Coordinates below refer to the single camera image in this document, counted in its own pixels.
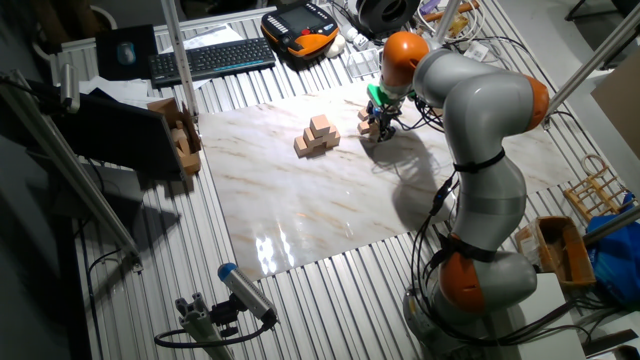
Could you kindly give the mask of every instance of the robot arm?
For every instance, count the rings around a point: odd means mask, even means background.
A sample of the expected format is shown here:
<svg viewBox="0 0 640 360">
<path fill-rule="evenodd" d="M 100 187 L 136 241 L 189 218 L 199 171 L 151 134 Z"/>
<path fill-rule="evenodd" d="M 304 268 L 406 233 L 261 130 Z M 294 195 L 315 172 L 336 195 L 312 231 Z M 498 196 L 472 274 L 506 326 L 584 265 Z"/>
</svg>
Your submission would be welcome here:
<svg viewBox="0 0 640 360">
<path fill-rule="evenodd" d="M 460 165 L 459 210 L 450 240 L 468 252 L 453 252 L 440 265 L 434 308 L 447 322 L 466 323 L 536 289 L 534 269 L 524 256 L 497 251 L 520 223 L 526 201 L 524 177 L 504 156 L 502 139 L 536 127 L 549 96 L 533 78 L 400 32 L 385 44 L 380 90 L 401 103 L 411 89 L 444 110 L 447 142 Z"/>
</svg>

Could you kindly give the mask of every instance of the marble-patterned mat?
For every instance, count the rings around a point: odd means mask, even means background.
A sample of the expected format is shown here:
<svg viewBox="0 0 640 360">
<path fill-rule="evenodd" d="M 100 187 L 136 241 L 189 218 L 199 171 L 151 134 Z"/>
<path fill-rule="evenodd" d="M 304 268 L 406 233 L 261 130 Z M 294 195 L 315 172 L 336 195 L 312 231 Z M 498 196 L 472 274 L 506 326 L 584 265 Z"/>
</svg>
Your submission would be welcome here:
<svg viewBox="0 0 640 360">
<path fill-rule="evenodd" d="M 238 265 L 252 280 L 416 230 L 453 171 L 443 134 L 423 127 L 377 144 L 357 133 L 367 83 L 201 116 L 199 127 Z M 419 114 L 405 102 L 401 120 Z M 326 114 L 342 135 L 299 159 L 293 139 Z M 504 141 L 532 193 L 573 179 L 538 128 Z M 449 216 L 452 199 L 440 211 Z"/>
</svg>

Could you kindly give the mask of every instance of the aluminum slat table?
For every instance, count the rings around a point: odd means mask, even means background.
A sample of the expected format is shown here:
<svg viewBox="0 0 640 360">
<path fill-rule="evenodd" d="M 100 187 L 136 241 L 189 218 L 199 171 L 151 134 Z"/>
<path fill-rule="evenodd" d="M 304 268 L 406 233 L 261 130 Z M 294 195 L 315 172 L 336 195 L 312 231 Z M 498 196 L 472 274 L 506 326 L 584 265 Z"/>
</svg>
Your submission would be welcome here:
<svg viewBox="0 0 640 360">
<path fill-rule="evenodd" d="M 524 44 L 513 24 L 495 0 L 483 2 L 486 25 L 479 36 L 501 35 Z M 267 9 L 188 21 L 182 24 L 185 37 L 229 23 L 245 38 L 261 36 L 260 18 Z M 165 26 L 155 28 L 158 50 L 171 46 Z M 556 86 L 544 73 L 534 56 L 505 42 L 494 42 L 514 66 L 515 71 L 543 82 L 551 95 Z M 356 81 L 371 81 L 374 76 L 352 79 L 347 59 L 354 49 L 335 59 L 313 61 L 295 72 L 278 62 L 275 67 L 209 81 L 196 91 L 201 112 L 220 112 L 259 103 L 327 90 Z M 80 80 L 98 75 L 95 42 L 87 39 L 63 45 L 63 52 L 52 56 L 53 83 L 64 63 L 78 68 Z M 152 90 L 150 96 L 184 100 L 182 86 Z M 560 110 L 571 112 L 566 105 Z M 554 115 L 548 129 L 576 178 L 586 174 L 582 157 L 601 151 L 570 117 Z M 155 334 L 180 328 L 174 300 L 190 299 L 201 292 L 209 305 L 228 299 L 229 291 L 217 278 L 218 267 L 235 262 L 220 203 L 204 152 L 200 152 L 202 170 L 193 177 L 191 191 L 183 185 L 156 183 L 144 196 L 142 219 L 133 229 L 141 250 L 144 271 L 131 271 L 122 255 L 96 266 L 91 273 L 95 293 L 96 317 L 89 303 L 85 264 L 115 249 L 107 234 L 91 223 L 77 238 L 76 249 L 85 297 L 86 319 L 94 359 L 207 359 L 202 350 L 171 350 L 153 343 Z M 570 216 L 580 231 L 586 223 L 572 209 L 562 190 L 575 185 L 558 184 L 528 196 L 527 209 L 520 227 L 537 216 Z M 157 210 L 179 214 L 175 224 L 167 222 Z M 439 224 L 446 231 L 444 224 Z M 258 286 L 274 302 L 281 319 L 274 331 L 243 344 L 231 346 L 237 359 L 417 359 L 424 354 L 419 342 L 402 319 L 402 296 L 409 282 L 412 235 L 375 242 L 330 258 L 317 261 L 258 281 Z M 513 237 L 504 250 L 515 251 Z M 422 254 L 426 263 L 437 250 Z M 250 314 L 241 314 L 240 334 L 257 330 L 259 324 Z M 186 336 L 174 341 L 189 341 Z"/>
</svg>

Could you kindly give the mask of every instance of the blue object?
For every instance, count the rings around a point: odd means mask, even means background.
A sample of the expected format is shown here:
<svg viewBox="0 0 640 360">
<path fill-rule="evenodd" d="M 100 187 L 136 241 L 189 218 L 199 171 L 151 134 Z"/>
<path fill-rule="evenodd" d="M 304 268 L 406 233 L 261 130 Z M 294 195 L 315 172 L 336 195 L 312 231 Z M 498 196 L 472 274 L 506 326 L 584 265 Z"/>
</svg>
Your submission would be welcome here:
<svg viewBox="0 0 640 360">
<path fill-rule="evenodd" d="M 626 194 L 624 194 L 624 199 L 622 200 L 623 204 L 629 203 L 629 205 L 623 207 L 620 209 L 620 214 L 622 214 L 625 211 L 629 211 L 631 209 L 633 209 L 633 204 L 631 203 L 631 200 L 635 199 L 636 196 L 633 195 L 633 193 L 631 191 L 627 192 Z"/>
<path fill-rule="evenodd" d="M 234 263 L 226 263 L 220 265 L 220 267 L 218 268 L 218 278 L 220 278 L 220 281 L 224 282 L 227 276 L 229 276 L 229 274 L 231 274 L 231 272 L 237 268 L 238 266 Z"/>
<path fill-rule="evenodd" d="M 243 66 L 250 66 L 250 65 L 256 65 L 256 64 L 260 64 L 263 63 L 263 60 L 257 60 L 257 61 L 251 61 L 248 63 L 242 63 L 242 64 L 235 64 L 235 65 L 229 65 L 229 66 L 223 66 L 223 67 L 219 67 L 219 68 L 215 68 L 213 69 L 214 71 L 222 71 L 222 70 L 228 70 L 228 69 L 235 69 L 237 67 L 243 67 Z"/>
<path fill-rule="evenodd" d="M 596 216 L 587 232 L 593 231 L 618 215 Z M 607 235 L 588 250 L 598 284 L 621 304 L 640 305 L 640 224 L 631 223 Z"/>
<path fill-rule="evenodd" d="M 420 7 L 420 15 L 427 15 L 440 4 L 440 0 L 431 0 Z"/>
<path fill-rule="evenodd" d="M 136 52 L 133 49 L 133 43 L 125 41 L 118 44 L 117 48 L 118 62 L 122 65 L 131 65 L 136 62 Z"/>
</svg>

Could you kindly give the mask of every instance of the white cable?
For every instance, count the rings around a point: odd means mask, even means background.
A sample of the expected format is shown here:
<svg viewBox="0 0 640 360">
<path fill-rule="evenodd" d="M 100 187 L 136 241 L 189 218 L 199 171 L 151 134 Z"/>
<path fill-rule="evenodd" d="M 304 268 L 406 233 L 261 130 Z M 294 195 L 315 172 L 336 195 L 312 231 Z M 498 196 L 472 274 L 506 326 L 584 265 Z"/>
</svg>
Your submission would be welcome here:
<svg viewBox="0 0 640 360">
<path fill-rule="evenodd" d="M 422 7 L 423 1 L 424 0 L 420 0 L 420 4 L 418 4 L 418 10 L 416 10 L 416 13 L 418 14 L 418 17 L 420 18 L 420 20 L 422 20 L 422 23 L 424 24 L 424 26 L 426 26 L 429 30 L 431 30 L 431 35 L 434 35 L 436 33 L 436 30 L 431 25 L 429 25 L 429 22 L 424 19 L 422 14 L 420 14 L 420 8 Z"/>
<path fill-rule="evenodd" d="M 480 17 L 482 18 L 482 20 L 480 21 L 480 26 L 478 26 L 478 29 L 476 30 L 476 32 L 473 34 L 473 36 L 471 36 L 469 38 L 469 42 L 471 42 L 473 39 L 475 39 L 479 34 L 480 31 L 482 31 L 482 28 L 484 27 L 484 22 L 486 19 L 486 15 L 484 14 L 484 11 L 480 11 L 478 10 L 478 12 L 480 13 Z"/>
<path fill-rule="evenodd" d="M 471 5 L 471 11 L 473 12 L 473 25 L 471 25 L 471 29 L 469 29 L 469 31 L 466 31 L 464 35 L 459 35 L 454 37 L 454 38 L 450 38 L 448 36 L 445 36 L 445 40 L 449 40 L 449 41 L 457 41 L 457 40 L 463 40 L 466 39 L 468 34 L 474 33 L 473 38 L 475 38 L 478 34 L 478 30 L 476 30 L 476 26 L 478 25 L 478 8 L 473 6 L 473 2 L 471 0 L 465 0 L 469 5 Z"/>
</svg>

